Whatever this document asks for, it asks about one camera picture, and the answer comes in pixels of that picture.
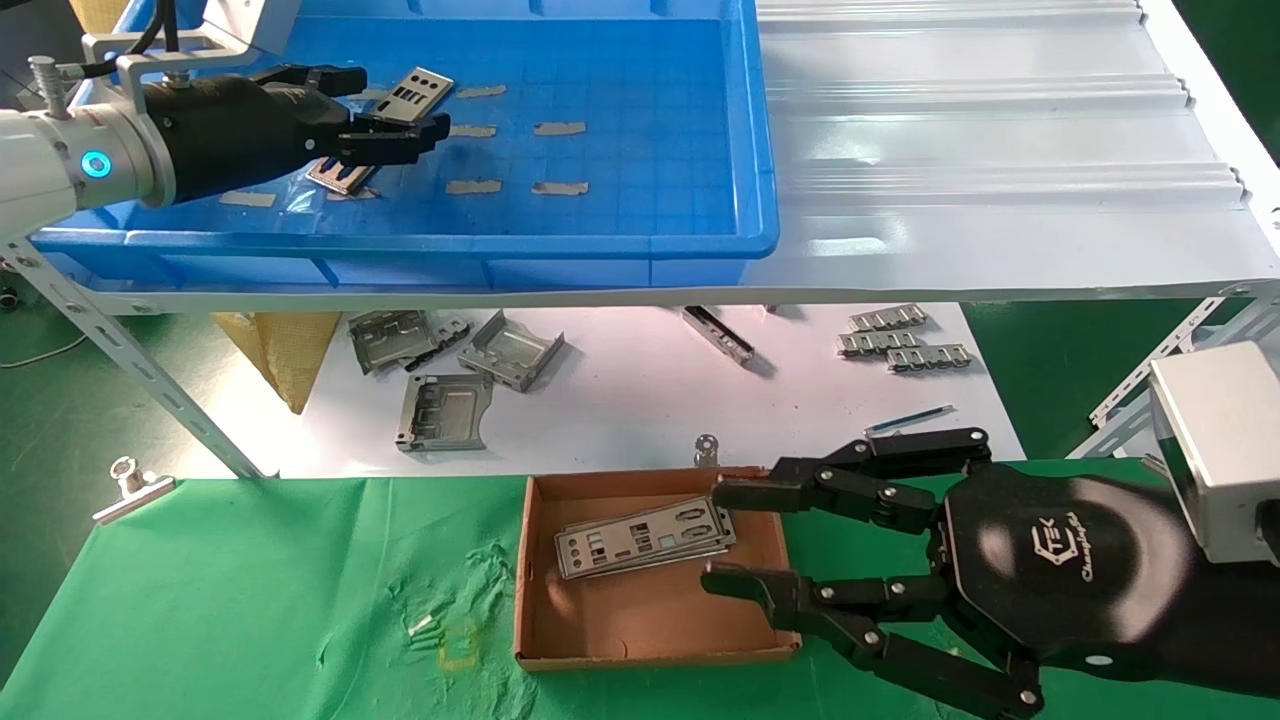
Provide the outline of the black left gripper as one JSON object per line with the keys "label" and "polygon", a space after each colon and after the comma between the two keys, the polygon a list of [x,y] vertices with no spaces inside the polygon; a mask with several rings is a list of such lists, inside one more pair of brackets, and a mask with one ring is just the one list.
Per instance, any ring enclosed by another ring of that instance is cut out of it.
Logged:
{"label": "black left gripper", "polygon": [[362,67],[279,64],[256,76],[147,85],[145,108],[174,170],[173,204],[287,176],[335,150],[346,167],[416,164],[448,138],[452,118],[396,120],[357,113],[340,97],[369,86]]}

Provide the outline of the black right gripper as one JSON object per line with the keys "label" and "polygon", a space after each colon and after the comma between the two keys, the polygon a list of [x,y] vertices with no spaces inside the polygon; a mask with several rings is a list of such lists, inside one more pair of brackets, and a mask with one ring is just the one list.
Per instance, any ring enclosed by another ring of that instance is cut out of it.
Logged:
{"label": "black right gripper", "polygon": [[[824,457],[781,457],[764,475],[723,474],[712,501],[735,511],[820,510],[919,536],[941,503],[908,480],[989,459],[979,428],[861,438]],[[826,641],[883,682],[982,719],[1033,719],[1044,696],[1038,666],[1024,659],[1152,660],[1196,568],[1196,541],[1169,491],[1004,464],[946,492],[940,546],[948,583],[938,574],[815,582],[732,562],[708,562],[700,583],[754,602],[776,630]],[[942,616],[1002,669],[883,628]]]}

